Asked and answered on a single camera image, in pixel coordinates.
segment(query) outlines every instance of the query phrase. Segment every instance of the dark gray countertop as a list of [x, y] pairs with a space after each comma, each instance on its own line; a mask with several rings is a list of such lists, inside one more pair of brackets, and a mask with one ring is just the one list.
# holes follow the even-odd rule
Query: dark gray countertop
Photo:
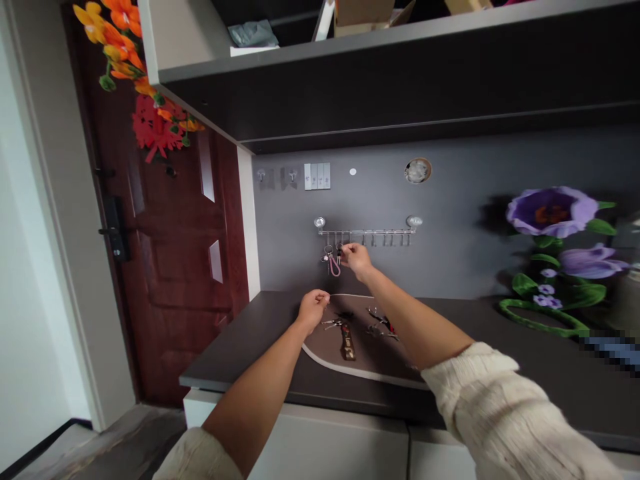
[[[288, 328], [300, 295], [263, 291], [198, 359], [180, 384], [225, 392]], [[598, 446], [640, 453], [640, 380], [578, 343], [522, 327], [495, 311], [495, 299], [420, 299], [472, 338], [512, 356], [570, 424]], [[338, 373], [301, 352], [286, 402], [381, 415], [444, 428], [431, 392]]]

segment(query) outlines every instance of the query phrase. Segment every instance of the purple flower petal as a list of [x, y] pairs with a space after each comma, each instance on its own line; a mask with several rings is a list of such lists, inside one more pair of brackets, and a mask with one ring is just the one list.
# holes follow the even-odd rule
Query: purple flower petal
[[564, 271], [567, 275], [573, 275], [574, 277], [598, 280], [608, 278], [617, 272], [622, 271], [622, 267], [616, 265], [612, 261], [596, 260], [582, 265], [576, 265], [574, 267], [566, 267]]
[[524, 233], [525, 235], [541, 235], [539, 229], [532, 227], [531, 225], [523, 222], [520, 219], [515, 219], [513, 221], [513, 228], [515, 228], [520, 233]]
[[570, 195], [577, 201], [571, 206], [571, 218], [587, 226], [587, 223], [595, 218], [595, 213], [598, 211], [598, 202], [590, 198], [580, 190], [572, 189], [570, 187], [556, 187], [557, 190], [565, 195]]
[[553, 297], [547, 297], [547, 306], [554, 310], [560, 310], [562, 308], [562, 302]]
[[544, 295], [534, 295], [533, 301], [536, 302], [541, 307], [546, 307], [547, 304], [549, 303], [548, 298]]
[[569, 187], [525, 190], [510, 202], [507, 220], [520, 233], [566, 238], [586, 229], [598, 202]]
[[544, 269], [540, 271], [540, 275], [546, 278], [554, 278], [557, 274], [558, 272], [556, 272], [556, 270], [554, 269]]
[[553, 295], [555, 288], [553, 288], [553, 285], [538, 285], [538, 291], [540, 293], [546, 293], [547, 295]]
[[603, 279], [616, 274], [629, 264], [620, 260], [609, 260], [614, 249], [606, 248], [602, 243], [591, 249], [566, 250], [559, 255], [563, 272], [584, 279]]
[[586, 224], [581, 228], [580, 224], [574, 221], [566, 221], [555, 223], [544, 228], [544, 230], [542, 230], [542, 235], [548, 235], [556, 238], [567, 238], [568, 236], [578, 233], [586, 228]]
[[594, 260], [604, 260], [612, 257], [615, 254], [615, 249], [606, 248], [604, 243], [596, 243], [588, 252]]

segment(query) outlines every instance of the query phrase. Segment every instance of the cardboard box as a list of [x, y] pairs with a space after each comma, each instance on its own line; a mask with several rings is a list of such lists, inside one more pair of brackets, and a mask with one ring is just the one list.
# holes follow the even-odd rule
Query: cardboard box
[[445, 0], [452, 15], [493, 8], [491, 0]]
[[395, 0], [336, 0], [333, 34], [346, 37], [389, 26]]

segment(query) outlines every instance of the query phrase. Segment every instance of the cream sweater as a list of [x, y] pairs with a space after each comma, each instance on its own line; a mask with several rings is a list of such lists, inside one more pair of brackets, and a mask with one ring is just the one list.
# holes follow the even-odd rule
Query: cream sweater
[[[477, 478], [621, 479], [542, 388], [515, 373], [518, 368], [486, 343], [474, 343], [460, 356], [422, 372], [447, 429], [475, 460]], [[215, 438], [194, 428], [180, 438], [153, 479], [241, 480], [242, 475]]]

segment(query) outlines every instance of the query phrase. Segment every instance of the metal hook rail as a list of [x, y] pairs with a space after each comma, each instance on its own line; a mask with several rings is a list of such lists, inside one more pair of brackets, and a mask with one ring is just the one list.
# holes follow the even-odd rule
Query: metal hook rail
[[400, 246], [405, 246], [404, 238], [407, 236], [406, 246], [410, 246], [411, 244], [411, 235], [415, 234], [416, 228], [422, 225], [422, 219], [420, 217], [416, 217], [414, 215], [407, 218], [408, 229], [403, 230], [324, 230], [324, 226], [327, 224], [327, 221], [318, 217], [313, 221], [313, 224], [318, 228], [318, 235], [326, 236], [327, 242], [333, 236], [334, 243], [344, 243], [344, 240], [347, 240], [347, 243], [351, 243], [352, 241], [358, 241], [361, 238], [362, 245], [365, 244], [368, 237], [371, 237], [371, 246], [375, 247], [375, 238], [382, 237], [383, 242], [382, 246], [387, 246], [387, 237], [391, 238], [389, 242], [389, 246], [393, 246], [393, 238], [396, 236], [400, 236]]

